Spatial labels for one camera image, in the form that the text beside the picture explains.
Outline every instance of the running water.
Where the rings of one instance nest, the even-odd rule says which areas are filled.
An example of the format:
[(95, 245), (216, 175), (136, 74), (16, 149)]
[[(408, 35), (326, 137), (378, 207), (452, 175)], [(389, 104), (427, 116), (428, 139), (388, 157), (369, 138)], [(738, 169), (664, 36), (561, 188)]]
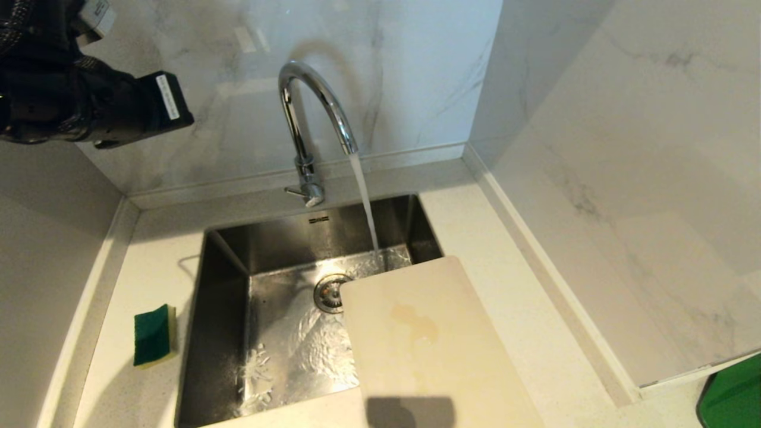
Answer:
[(368, 187), (365, 184), (365, 176), (362, 174), (362, 165), (359, 163), (359, 154), (352, 153), (349, 155), (349, 161), (352, 163), (352, 169), (354, 175), (357, 177), (357, 185), (359, 185), (359, 193), (362, 194), (362, 205), (365, 206), (365, 214), (368, 216), (368, 225), (370, 226), (370, 235), (373, 238), (373, 248), (378, 251), (378, 236), (375, 233), (375, 220), (373, 220), (373, 212), (370, 210), (370, 198), (368, 197)]

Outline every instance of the stainless steel sink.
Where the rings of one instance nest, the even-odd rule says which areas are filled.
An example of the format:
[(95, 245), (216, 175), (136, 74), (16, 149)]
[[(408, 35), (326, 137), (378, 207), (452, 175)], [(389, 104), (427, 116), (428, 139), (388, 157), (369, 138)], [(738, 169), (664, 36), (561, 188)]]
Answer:
[(178, 424), (204, 426), (358, 385), (340, 284), (441, 257), (417, 196), (210, 231)]

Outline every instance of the countertop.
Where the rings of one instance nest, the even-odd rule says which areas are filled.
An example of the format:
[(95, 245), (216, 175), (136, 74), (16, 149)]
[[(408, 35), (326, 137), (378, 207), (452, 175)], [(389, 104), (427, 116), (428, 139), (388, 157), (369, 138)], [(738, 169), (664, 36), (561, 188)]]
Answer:
[[(544, 423), (555, 427), (700, 427), (702, 381), (616, 407), (512, 238), (460, 160), (367, 174), (372, 198), (417, 193), (447, 255), (460, 258), (510, 361)], [(320, 208), (356, 203), (352, 177), (327, 180)], [(77, 428), (174, 426), (182, 356), (132, 367), (135, 314), (177, 307), (184, 350), (204, 231), (303, 212), (280, 189), (141, 213), (123, 261), (77, 413)], [(361, 428), (358, 388), (215, 424), (241, 427)]]

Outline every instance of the faucet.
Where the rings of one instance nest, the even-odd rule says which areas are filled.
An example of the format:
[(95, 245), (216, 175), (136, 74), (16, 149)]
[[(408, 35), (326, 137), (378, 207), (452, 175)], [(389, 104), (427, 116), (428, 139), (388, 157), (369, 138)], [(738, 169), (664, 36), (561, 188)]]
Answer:
[(301, 129), (296, 118), (296, 110), (293, 105), (293, 95), (291, 94), (291, 84), (295, 79), (305, 83), (325, 107), (325, 111), (333, 123), (333, 128), (338, 134), (341, 148), (346, 155), (357, 152), (357, 144), (352, 135), (352, 129), (346, 115), (338, 102), (338, 98), (330, 89), (328, 83), (313, 68), (299, 61), (290, 61), (280, 69), (278, 78), (278, 87), (280, 90), (280, 101), (285, 111), (285, 119), (288, 121), (288, 128), (291, 129), (293, 144), (296, 146), (296, 171), (298, 171), (298, 187), (286, 187), (285, 192), (291, 195), (301, 196), (307, 208), (316, 206), (325, 200), (325, 190), (320, 184), (320, 178), (314, 171), (314, 156), (307, 151), (304, 144), (304, 137), (301, 135)]

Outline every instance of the green sponge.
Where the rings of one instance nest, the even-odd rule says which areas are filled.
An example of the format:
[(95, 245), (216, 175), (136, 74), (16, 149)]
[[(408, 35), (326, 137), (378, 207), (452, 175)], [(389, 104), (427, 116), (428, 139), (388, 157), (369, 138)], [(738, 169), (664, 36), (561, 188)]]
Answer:
[(159, 309), (135, 315), (135, 360), (141, 369), (155, 366), (176, 355), (176, 310), (164, 305)]

